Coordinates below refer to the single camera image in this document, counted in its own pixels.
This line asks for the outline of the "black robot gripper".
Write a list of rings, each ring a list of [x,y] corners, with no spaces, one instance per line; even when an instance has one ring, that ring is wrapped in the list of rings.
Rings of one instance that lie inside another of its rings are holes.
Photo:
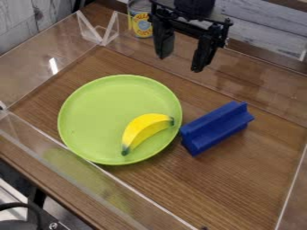
[[[223,48],[227,45],[231,19],[220,14],[215,7],[216,0],[150,0],[150,2],[158,57],[164,59],[174,51],[174,28],[190,35],[203,31],[191,66],[195,73],[202,72],[211,63],[218,47]]]

